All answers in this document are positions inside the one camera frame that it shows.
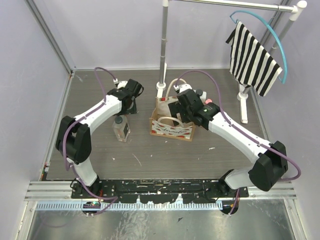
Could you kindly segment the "white bottle dark cap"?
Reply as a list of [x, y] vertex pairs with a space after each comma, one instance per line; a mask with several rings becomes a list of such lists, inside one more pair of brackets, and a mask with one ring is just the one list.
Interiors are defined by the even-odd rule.
[[207, 92], [201, 89], [197, 89], [194, 91], [196, 95], [201, 99], [202, 102], [205, 102], [207, 99]]

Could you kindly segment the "pink pump soap bottle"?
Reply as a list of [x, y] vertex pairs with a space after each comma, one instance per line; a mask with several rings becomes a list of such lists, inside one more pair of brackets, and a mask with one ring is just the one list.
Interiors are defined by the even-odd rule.
[[204, 102], [204, 103], [207, 105], [207, 104], [212, 103], [212, 102], [213, 102], [213, 101], [212, 101], [211, 99], [209, 99], [209, 98], [208, 98], [208, 99], [206, 99], [206, 100], [205, 100], [205, 102]]

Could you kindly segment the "clear square bottle black cap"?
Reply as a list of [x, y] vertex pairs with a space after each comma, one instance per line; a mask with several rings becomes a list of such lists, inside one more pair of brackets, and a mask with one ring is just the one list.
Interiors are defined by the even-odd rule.
[[129, 127], [128, 119], [125, 115], [117, 115], [114, 118], [112, 129], [119, 142], [125, 143], [131, 130]]

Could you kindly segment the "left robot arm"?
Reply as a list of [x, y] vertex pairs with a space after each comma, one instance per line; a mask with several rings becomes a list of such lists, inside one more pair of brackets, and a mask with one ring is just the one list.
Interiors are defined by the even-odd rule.
[[124, 115], [143, 91], [144, 87], [133, 79], [121, 81], [87, 111], [61, 119], [55, 148], [61, 153], [65, 168], [72, 167], [77, 178], [82, 180], [82, 192], [88, 198], [95, 198], [100, 193], [100, 185], [96, 183], [98, 175], [90, 161], [92, 134], [110, 117]]

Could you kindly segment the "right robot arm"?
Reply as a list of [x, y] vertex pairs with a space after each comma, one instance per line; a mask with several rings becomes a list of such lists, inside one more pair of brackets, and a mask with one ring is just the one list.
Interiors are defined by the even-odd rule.
[[287, 172], [287, 153], [283, 143], [271, 143], [256, 136], [233, 121], [215, 103], [203, 103], [194, 90], [179, 93], [177, 100], [169, 103], [168, 107], [173, 117], [180, 117], [183, 123], [194, 123], [219, 135], [251, 162], [250, 167], [231, 169], [218, 180], [223, 196], [231, 197], [237, 189], [252, 186], [267, 192]]

